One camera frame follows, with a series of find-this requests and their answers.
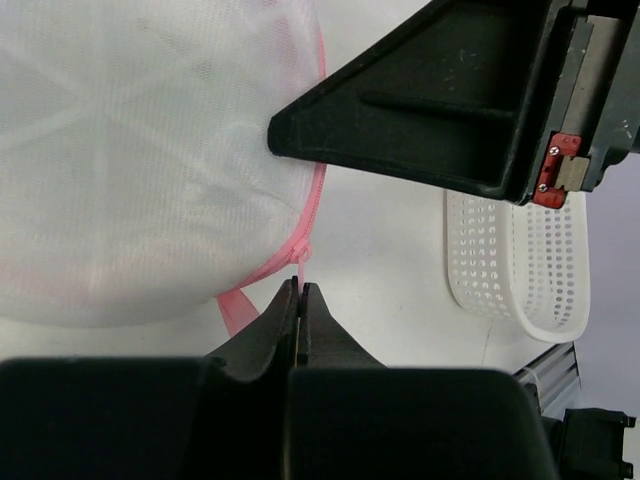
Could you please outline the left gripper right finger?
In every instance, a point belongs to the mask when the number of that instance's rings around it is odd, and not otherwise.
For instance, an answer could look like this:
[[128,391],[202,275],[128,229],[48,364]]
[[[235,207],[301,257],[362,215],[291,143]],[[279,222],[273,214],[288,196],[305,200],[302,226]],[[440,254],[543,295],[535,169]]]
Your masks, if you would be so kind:
[[304,288],[308,359],[292,370],[287,479],[555,479],[542,422],[510,375],[483,369],[321,368],[318,327],[337,330]]

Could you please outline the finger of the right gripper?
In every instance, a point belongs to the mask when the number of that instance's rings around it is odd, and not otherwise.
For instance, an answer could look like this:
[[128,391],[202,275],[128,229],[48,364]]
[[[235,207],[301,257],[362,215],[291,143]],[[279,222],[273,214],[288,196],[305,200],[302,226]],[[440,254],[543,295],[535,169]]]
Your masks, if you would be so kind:
[[524,204],[567,1],[432,1],[277,113],[270,151]]

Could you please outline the pink mesh laundry bag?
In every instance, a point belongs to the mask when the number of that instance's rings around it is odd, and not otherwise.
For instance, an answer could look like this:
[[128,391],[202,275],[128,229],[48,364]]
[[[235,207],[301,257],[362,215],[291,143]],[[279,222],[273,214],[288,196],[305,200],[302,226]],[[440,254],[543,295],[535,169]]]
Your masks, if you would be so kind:
[[163,321],[303,264],[322,164],[271,118],[325,74],[310,1],[1,5],[1,314]]

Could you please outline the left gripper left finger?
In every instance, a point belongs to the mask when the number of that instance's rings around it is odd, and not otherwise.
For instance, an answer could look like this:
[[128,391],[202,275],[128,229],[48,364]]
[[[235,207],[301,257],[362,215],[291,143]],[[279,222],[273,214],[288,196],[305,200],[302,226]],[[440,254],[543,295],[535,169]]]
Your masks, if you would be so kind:
[[285,281],[209,354],[1,365],[5,479],[278,479],[300,305]]

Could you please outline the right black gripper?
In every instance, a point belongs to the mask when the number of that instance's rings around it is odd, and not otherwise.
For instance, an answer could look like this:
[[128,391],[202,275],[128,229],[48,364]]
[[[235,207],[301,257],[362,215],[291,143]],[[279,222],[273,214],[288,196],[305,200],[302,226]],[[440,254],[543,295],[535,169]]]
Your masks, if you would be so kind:
[[532,201],[546,208],[593,191],[639,150],[638,2],[575,2],[569,19],[533,170]]

